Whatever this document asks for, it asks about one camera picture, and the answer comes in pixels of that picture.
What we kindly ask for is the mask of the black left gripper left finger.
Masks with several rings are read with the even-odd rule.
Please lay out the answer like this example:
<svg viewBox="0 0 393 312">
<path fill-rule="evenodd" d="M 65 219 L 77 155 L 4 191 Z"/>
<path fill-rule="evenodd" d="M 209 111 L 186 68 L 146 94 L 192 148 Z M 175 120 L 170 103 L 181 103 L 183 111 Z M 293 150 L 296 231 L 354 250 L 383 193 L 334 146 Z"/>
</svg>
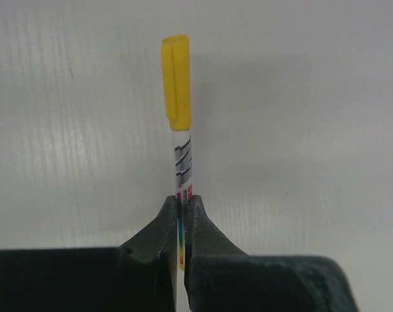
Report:
<svg viewBox="0 0 393 312">
<path fill-rule="evenodd" d="M 0 311 L 174 311 L 177 201 L 116 247 L 0 250 Z"/>
</svg>

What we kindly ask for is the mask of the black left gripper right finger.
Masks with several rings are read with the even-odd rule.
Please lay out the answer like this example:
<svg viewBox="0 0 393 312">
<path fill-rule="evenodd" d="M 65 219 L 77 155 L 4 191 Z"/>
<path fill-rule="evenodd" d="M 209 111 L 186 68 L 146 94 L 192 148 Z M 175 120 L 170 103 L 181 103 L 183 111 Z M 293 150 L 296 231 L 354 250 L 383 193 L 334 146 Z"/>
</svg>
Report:
<svg viewBox="0 0 393 312">
<path fill-rule="evenodd" d="M 332 259 L 249 255 L 208 217 L 201 196 L 188 206 L 184 286 L 191 311 L 357 311 Z"/>
</svg>

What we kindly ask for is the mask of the yellow pen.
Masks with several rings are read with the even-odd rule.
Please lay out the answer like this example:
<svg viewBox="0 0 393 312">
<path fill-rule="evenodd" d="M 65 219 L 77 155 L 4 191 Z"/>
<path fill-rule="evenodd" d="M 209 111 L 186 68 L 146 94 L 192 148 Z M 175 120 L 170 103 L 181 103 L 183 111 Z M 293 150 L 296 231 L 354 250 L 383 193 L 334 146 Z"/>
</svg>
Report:
<svg viewBox="0 0 393 312">
<path fill-rule="evenodd" d="M 190 130 L 171 131 L 178 211 L 179 266 L 185 269 L 186 217 L 193 196 L 192 137 Z"/>
</svg>

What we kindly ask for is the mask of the yellow pen cap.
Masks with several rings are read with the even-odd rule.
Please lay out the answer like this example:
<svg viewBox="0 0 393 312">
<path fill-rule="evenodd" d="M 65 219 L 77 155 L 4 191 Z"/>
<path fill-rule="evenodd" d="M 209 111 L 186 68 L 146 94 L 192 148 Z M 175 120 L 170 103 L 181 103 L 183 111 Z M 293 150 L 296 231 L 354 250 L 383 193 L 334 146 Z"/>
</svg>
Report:
<svg viewBox="0 0 393 312">
<path fill-rule="evenodd" d="M 191 128 L 190 41 L 185 34 L 163 39 L 160 48 L 166 116 L 173 131 Z"/>
</svg>

